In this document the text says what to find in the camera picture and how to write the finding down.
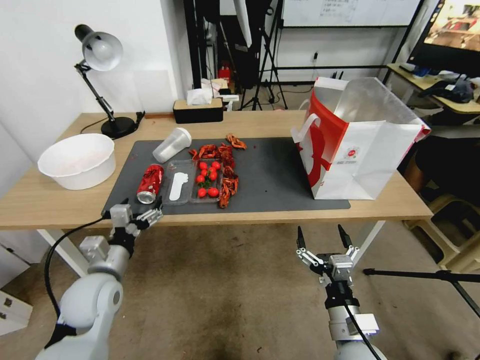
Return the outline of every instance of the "desk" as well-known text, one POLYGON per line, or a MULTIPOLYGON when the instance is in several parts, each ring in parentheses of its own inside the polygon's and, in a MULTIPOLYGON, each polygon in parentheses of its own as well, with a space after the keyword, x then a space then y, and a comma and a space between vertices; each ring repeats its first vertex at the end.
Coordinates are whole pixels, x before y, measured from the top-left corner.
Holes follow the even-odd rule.
MULTIPOLYGON (((395 74, 397 74, 400 78, 407 81, 410 85, 416 90, 425 90, 431 87, 433 84, 442 80, 438 76, 431 76, 427 75, 424 77, 414 77, 411 73, 403 70, 400 68, 399 64, 391 63, 388 64, 387 67, 392 70, 395 74)), ((473 92, 473 100, 470 100, 468 103, 458 103, 448 100, 443 97, 439 96, 430 96, 429 98, 433 100, 434 103, 441 107, 447 107, 448 109, 452 110, 455 113, 459 114, 480 114, 480 103, 477 103, 476 100, 480 96, 480 88, 477 88, 473 92)))
MULTIPOLYGON (((223 138, 230 132, 240 139, 289 137, 291 127, 300 127, 303 123, 304 114, 298 110, 233 111, 225 112, 222 122, 185 124, 184 127, 194 139, 223 138)), ((83 127, 103 117, 102 114, 82 114, 60 138, 76 135, 83 127)), ((100 125, 92 126, 88 131, 100 132, 100 125)), ((63 189, 32 167, 0 199, 0 230, 37 229, 49 244, 53 244, 63 234, 59 229, 72 229, 99 218, 134 142, 164 139, 176 126, 172 117, 148 118, 141 122, 136 132, 115 140, 115 172, 90 189, 63 189)), ((361 255, 386 220, 429 219, 432 216, 429 208, 397 172, 376 200, 352 200, 350 203, 350 209, 337 210, 166 215, 156 226, 373 221, 364 227, 360 240, 354 242, 363 244, 361 255)), ((96 228, 110 226, 109 220, 93 225, 96 228)), ((66 238, 60 243, 57 252, 80 276, 86 274, 87 261, 70 240, 66 238)))

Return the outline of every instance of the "lamp base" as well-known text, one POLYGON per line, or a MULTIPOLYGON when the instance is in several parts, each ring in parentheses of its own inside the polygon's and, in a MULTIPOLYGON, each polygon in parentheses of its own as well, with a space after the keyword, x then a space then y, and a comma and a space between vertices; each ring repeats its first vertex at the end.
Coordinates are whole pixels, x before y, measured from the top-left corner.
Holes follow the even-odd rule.
POLYGON ((116 117, 115 121, 106 121, 101 125, 101 133, 109 138, 118 139, 137 130, 135 121, 129 117, 116 117))

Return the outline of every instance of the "screen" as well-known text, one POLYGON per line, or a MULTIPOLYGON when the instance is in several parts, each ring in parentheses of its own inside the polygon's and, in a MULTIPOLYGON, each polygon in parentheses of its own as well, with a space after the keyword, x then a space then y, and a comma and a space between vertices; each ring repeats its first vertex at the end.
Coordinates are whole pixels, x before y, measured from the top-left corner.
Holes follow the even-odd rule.
POLYGON ((445 0, 430 19, 425 44, 480 51, 480 0, 445 0))

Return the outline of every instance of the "red soda can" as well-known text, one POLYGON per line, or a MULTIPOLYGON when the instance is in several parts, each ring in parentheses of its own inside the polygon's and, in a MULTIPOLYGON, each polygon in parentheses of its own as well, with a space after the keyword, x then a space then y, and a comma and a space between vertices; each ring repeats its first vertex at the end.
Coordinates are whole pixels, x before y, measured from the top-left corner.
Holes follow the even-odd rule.
POLYGON ((150 165, 141 178, 140 186, 136 191, 136 198, 142 204, 152 204, 159 193, 160 184, 164 175, 164 168, 158 164, 150 165))

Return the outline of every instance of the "crayfish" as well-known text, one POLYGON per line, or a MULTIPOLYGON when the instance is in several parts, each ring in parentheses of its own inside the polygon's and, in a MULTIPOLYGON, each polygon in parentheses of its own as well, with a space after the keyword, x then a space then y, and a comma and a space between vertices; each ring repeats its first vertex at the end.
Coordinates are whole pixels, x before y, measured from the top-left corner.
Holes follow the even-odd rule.
POLYGON ((235 161, 233 155, 233 148, 246 149, 247 145, 236 138, 232 133, 227 134, 226 139, 231 145, 226 145, 223 142, 220 146, 213 144, 204 145, 199 151, 192 149, 189 153, 193 160, 199 159, 220 159, 223 165, 223 179, 221 181, 220 195, 218 206, 225 209, 230 197, 235 195, 239 189, 239 176, 234 172, 235 161))

